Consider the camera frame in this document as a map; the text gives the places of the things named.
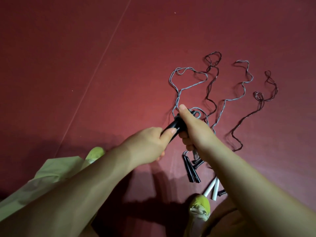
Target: fingernail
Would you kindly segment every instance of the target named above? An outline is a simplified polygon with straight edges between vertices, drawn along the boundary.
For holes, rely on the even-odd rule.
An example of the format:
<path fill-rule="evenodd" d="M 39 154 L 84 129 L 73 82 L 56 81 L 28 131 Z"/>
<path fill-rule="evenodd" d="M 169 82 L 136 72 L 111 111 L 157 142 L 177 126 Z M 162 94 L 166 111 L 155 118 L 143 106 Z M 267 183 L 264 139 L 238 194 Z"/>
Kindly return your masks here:
<path fill-rule="evenodd" d="M 184 105 L 184 104 L 181 104 L 180 106 L 179 106 L 179 110 L 185 110 L 186 109 L 186 106 Z"/>
<path fill-rule="evenodd" d="M 172 133 L 172 134 L 175 134 L 176 132 L 177 132 L 177 129 L 176 129 L 176 128 L 172 128 L 172 129 L 171 129 L 171 133 Z"/>

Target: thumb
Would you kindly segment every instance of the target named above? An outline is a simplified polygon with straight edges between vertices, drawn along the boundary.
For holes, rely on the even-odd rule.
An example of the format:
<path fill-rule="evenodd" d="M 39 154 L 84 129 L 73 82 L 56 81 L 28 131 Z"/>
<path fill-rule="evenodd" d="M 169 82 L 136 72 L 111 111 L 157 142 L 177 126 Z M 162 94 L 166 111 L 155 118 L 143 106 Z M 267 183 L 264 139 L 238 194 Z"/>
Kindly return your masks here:
<path fill-rule="evenodd" d="M 187 109 L 187 107 L 184 104 L 181 104 L 179 106 L 179 114 L 187 126 L 191 126 L 192 123 L 196 121 L 194 115 L 191 114 L 191 112 Z"/>
<path fill-rule="evenodd" d="M 169 144 L 172 136 L 174 136 L 174 134 L 176 132 L 177 132 L 176 128 L 169 128 L 160 136 L 160 140 L 163 142 L 165 147 L 167 147 L 167 145 Z"/>

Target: shoelace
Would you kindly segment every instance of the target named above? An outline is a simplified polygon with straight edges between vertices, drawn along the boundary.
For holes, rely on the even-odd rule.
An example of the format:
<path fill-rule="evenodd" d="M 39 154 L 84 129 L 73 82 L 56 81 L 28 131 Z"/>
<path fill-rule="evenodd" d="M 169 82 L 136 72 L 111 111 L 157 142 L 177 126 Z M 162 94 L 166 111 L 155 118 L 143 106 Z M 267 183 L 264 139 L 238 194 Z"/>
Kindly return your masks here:
<path fill-rule="evenodd" d="M 202 205 L 199 205 L 199 204 L 196 204 L 192 208 L 190 208 L 190 212 L 197 218 L 203 219 L 204 221 L 207 221 L 211 214 L 211 213 L 207 214 L 206 209 Z"/>

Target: forearm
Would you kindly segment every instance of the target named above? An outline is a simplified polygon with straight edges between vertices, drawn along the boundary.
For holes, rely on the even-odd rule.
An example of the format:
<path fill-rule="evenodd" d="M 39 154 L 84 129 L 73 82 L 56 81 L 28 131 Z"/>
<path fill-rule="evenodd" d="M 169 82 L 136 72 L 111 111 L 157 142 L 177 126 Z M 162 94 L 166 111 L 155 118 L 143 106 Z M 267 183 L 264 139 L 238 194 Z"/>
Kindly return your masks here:
<path fill-rule="evenodd" d="M 268 181 L 222 143 L 207 161 L 247 219 L 269 236 L 314 236 L 315 213 Z"/>
<path fill-rule="evenodd" d="M 110 151 L 2 221 L 0 235 L 78 236 L 116 184 L 134 167 L 127 149 Z"/>

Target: yellow sneaker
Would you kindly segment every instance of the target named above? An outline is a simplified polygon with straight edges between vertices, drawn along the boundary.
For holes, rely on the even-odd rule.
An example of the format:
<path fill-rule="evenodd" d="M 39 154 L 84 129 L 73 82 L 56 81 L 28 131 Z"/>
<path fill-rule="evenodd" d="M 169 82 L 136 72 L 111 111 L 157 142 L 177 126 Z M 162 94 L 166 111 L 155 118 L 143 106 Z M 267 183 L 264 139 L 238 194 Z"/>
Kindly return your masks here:
<path fill-rule="evenodd" d="M 209 200 L 204 195 L 196 196 L 189 205 L 189 222 L 184 231 L 184 237 L 190 237 L 193 221 L 201 219 L 207 221 L 211 214 Z"/>
<path fill-rule="evenodd" d="M 95 162 L 97 159 L 99 159 L 101 156 L 103 156 L 105 154 L 105 151 L 103 148 L 101 147 L 94 147 L 89 154 L 86 157 L 86 161 L 89 164 L 92 164 L 93 162 Z"/>

